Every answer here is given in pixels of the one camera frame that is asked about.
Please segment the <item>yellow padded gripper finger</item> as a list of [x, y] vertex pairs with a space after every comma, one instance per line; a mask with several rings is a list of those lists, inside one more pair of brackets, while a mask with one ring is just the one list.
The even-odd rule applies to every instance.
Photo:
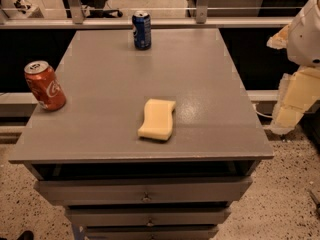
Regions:
[[290, 25], [284, 26], [279, 32], [270, 37], [267, 41], [267, 46], [277, 50], [286, 49], [289, 27]]
[[294, 74], [284, 74], [279, 83], [270, 130], [277, 135], [289, 133], [319, 99], [319, 67], [300, 66]]

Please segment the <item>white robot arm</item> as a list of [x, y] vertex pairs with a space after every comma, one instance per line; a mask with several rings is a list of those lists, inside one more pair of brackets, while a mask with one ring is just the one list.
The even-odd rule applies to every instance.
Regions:
[[320, 99], [320, 0], [309, 0], [292, 22], [267, 41], [273, 49], [286, 49], [298, 70], [284, 74], [272, 112], [270, 130], [278, 135], [292, 131]]

